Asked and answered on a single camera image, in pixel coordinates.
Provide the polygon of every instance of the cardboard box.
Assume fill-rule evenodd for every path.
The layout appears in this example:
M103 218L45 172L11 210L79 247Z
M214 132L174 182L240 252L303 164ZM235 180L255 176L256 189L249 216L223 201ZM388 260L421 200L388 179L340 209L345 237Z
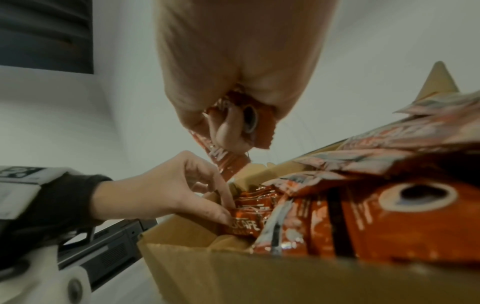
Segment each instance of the cardboard box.
M438 62L417 100L447 92L458 89ZM230 189L235 194L303 169L291 161L268 168L252 165ZM218 198L210 194L208 199ZM171 304L480 303L480 277L473 272L248 254L247 241L219 236L218 225L188 215L174 215L145 232L138 246L160 293Z

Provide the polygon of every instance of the fingernail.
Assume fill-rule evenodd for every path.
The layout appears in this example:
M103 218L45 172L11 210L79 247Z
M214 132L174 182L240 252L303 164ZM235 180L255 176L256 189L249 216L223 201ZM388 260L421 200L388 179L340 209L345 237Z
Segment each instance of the fingernail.
M223 225L227 225L227 226L231 226L232 223L233 223L233 218L230 214L227 214L227 213L222 213L219 217L218 217L218 221L219 223L223 224Z

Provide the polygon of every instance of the hand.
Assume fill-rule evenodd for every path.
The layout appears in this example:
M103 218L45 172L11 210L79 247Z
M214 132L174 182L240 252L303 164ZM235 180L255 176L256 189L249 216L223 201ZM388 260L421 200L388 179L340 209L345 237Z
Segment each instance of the hand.
M165 93L188 129L245 153L243 113L203 115L237 85L285 117L307 86L338 0L155 0Z
M194 193L215 190L221 205ZM235 204L218 169L185 151L142 175L101 183L93 195L90 212L100 220L191 213L229 225L232 218L225 207L235 208Z

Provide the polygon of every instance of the stack of packets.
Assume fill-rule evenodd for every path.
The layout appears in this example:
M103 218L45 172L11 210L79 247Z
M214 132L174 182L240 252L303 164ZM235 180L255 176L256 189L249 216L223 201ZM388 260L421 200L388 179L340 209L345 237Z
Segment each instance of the stack of packets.
M478 265L480 94L399 112L411 116L240 194L224 232L255 237L252 253Z
M275 133L277 121L274 117L273 107L264 105L242 92L230 91L221 98L212 108L207 109L205 114L215 109L227 117L228 108L233 104L240 107L244 115L242 136L252 143L253 147L269 149ZM211 139L190 131L195 141L202 146L208 157L218 167L223 179L228 181L243 167L249 164L250 158L246 154L234 154L218 147Z

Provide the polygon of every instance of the black stripe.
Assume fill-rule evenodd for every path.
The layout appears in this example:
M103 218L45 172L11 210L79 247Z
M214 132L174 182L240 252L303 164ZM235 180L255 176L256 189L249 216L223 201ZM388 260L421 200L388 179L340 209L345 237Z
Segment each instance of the black stripe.
M335 254L341 257L355 257L349 231L345 223L339 188L328 190L326 200L328 204L328 214L330 216L331 234L333 237Z

